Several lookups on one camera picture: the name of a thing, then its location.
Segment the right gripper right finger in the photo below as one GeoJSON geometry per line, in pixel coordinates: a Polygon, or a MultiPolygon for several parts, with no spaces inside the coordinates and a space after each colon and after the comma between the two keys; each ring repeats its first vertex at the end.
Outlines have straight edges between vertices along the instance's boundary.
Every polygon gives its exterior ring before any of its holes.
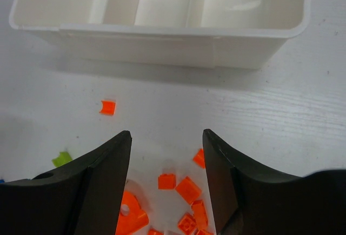
{"type": "Polygon", "coordinates": [[[217,234],[345,234],[345,171],[298,177],[203,132],[217,234]]]}

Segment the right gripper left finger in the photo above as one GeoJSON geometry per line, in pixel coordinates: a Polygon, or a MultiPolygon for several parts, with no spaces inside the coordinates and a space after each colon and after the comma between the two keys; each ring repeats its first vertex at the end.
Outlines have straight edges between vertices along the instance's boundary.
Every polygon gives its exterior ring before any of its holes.
{"type": "Polygon", "coordinates": [[[132,137],[36,176],[1,184],[1,234],[115,234],[132,137]]]}

